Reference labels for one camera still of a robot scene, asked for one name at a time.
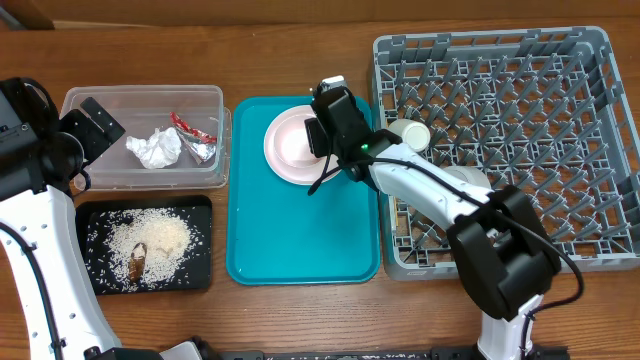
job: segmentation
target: wooden table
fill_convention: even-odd
[[[599,25],[609,33],[640,119],[638,18],[3,33],[0,78],[38,79],[59,106],[76,86],[216,84],[234,109],[251,96],[308,94],[309,87],[335,74],[344,74],[354,93],[366,98],[372,43],[380,35],[569,25]],[[268,352],[426,350],[477,340],[480,311],[456,280],[397,282],[381,269],[359,285],[236,284],[224,264],[228,190],[200,193],[214,203],[213,285],[208,291],[99,297],[125,346],[163,350],[194,334],[218,350]],[[80,201],[161,195],[167,193],[91,193]],[[587,274],[584,298],[542,314],[534,340],[568,345],[575,359],[637,359],[639,275],[640,270]],[[4,252],[0,289],[0,358],[27,359],[25,322]],[[558,276],[548,299],[574,290],[572,276]]]

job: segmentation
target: dish rack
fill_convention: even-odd
[[[640,141],[602,29],[382,36],[372,86],[377,128],[421,121],[428,161],[525,191],[581,270],[640,264]],[[399,199],[379,200],[391,278],[457,276],[443,229]]]

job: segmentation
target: pink plate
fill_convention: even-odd
[[[309,150],[304,121],[312,117],[315,114],[311,106],[293,107],[278,115],[264,136],[264,155],[271,170],[293,184],[313,184],[322,174],[326,161],[326,157],[317,159]],[[332,155],[327,171],[337,166],[338,158]]]

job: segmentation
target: teal tray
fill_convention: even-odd
[[[244,285],[358,283],[380,267],[376,194],[344,172],[313,195],[276,175],[264,135],[310,96],[256,97],[235,110],[229,181],[227,271]],[[357,98],[371,125],[368,104]]]

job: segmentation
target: white cup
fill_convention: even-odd
[[[389,125],[389,131],[400,136],[402,142],[409,145],[409,147],[419,152],[429,146],[429,140],[431,140],[431,133],[429,128],[419,122],[409,119],[398,119]]]

